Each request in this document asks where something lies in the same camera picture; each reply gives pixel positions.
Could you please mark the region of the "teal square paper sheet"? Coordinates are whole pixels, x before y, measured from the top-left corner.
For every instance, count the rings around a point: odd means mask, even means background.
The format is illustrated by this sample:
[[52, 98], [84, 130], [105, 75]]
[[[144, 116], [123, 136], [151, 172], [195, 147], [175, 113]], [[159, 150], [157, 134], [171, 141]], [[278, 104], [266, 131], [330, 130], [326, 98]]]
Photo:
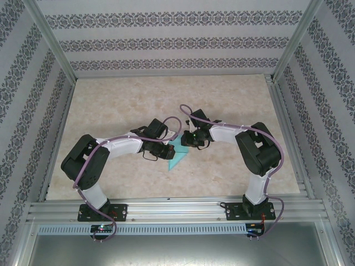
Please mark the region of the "teal square paper sheet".
[[189, 153], [189, 148], [181, 144], [181, 137], [182, 135], [179, 135], [175, 140], [169, 141], [169, 144], [174, 146], [175, 155], [168, 161], [168, 171], [171, 171]]

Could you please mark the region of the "grey sheet metal tray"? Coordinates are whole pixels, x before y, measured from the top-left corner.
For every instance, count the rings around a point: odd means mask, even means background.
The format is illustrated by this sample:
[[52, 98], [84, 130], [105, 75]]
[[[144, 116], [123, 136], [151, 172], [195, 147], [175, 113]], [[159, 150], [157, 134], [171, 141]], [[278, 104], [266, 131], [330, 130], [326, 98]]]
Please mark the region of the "grey sheet metal tray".
[[67, 224], [26, 225], [11, 266], [346, 266], [327, 222], [280, 223], [267, 236], [119, 235], [95, 243]]

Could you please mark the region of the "wide aluminium mounting rail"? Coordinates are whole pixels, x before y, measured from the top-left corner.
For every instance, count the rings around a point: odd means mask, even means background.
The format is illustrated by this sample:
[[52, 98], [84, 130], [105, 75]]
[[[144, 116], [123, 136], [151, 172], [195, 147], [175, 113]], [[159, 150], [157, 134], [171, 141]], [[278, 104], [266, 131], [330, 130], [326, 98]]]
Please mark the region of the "wide aluminium mounting rail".
[[[282, 195], [284, 203], [274, 200], [281, 222], [328, 221], [329, 215], [321, 199], [305, 195]], [[240, 202], [241, 197], [133, 198], [114, 199], [112, 203], [127, 204], [127, 223], [207, 223], [226, 222], [222, 202]], [[49, 200], [31, 203], [26, 222], [37, 224], [75, 223], [80, 200]]]

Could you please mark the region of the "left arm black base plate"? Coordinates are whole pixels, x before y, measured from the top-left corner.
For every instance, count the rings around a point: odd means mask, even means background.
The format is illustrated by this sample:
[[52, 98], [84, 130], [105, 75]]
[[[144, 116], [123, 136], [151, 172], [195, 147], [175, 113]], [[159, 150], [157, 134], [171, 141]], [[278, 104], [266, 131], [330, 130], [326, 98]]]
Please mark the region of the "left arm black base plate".
[[[128, 212], [127, 204], [106, 204], [101, 212], [113, 218], [116, 222], [125, 222]], [[77, 220], [79, 222], [108, 222], [109, 219], [92, 210], [87, 204], [81, 204], [79, 207]]]

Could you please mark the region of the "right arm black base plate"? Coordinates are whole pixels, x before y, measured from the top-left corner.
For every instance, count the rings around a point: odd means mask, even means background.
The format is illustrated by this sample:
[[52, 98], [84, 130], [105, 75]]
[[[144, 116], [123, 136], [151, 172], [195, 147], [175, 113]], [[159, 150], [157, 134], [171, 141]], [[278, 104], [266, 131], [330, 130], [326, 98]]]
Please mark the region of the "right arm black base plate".
[[244, 208], [240, 202], [227, 203], [225, 206], [228, 221], [262, 220], [273, 221], [276, 219], [273, 203], [267, 202], [261, 207], [249, 206]]

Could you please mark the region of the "broad aluminium side rail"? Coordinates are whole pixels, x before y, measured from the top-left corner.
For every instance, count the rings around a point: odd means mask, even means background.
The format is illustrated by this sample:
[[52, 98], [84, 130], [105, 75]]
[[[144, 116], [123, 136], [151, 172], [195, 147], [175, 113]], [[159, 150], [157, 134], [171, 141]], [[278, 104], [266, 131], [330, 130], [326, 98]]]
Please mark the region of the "broad aluminium side rail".
[[315, 200], [316, 196], [313, 193], [312, 186], [307, 174], [307, 169], [303, 163], [303, 159], [291, 125], [291, 120], [288, 116], [286, 105], [283, 101], [280, 89], [278, 85], [273, 82], [272, 76], [270, 74], [265, 74], [264, 77], [282, 131], [288, 158], [296, 176], [296, 180], [305, 186], [307, 197], [311, 200]]

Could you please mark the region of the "aluminium frame post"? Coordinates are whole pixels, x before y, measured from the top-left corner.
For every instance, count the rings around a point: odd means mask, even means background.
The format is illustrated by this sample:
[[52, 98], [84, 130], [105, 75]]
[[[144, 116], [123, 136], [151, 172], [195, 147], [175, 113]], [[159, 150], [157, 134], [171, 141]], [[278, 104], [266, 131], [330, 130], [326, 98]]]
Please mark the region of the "aluminium frame post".
[[71, 84], [74, 84], [77, 81], [77, 76], [65, 56], [62, 47], [60, 46], [55, 34], [53, 33], [49, 23], [47, 22], [44, 14], [42, 13], [39, 5], [36, 0], [22, 0], [25, 7], [27, 8], [32, 19], [36, 23], [38, 29], [40, 30], [42, 36], [47, 42], [49, 48], [52, 50], [55, 58], [57, 59], [60, 67], [63, 69], [66, 77], [68, 78]]
[[290, 61], [293, 53], [298, 47], [300, 41], [307, 31], [308, 26], [312, 22], [323, 1], [324, 0], [310, 0], [304, 14], [300, 19], [299, 24], [297, 25], [292, 37], [290, 38], [289, 43], [286, 45], [285, 51], [282, 53], [275, 67], [275, 70], [272, 74], [272, 81], [274, 83], [279, 81], [284, 69], [286, 68], [288, 62]]

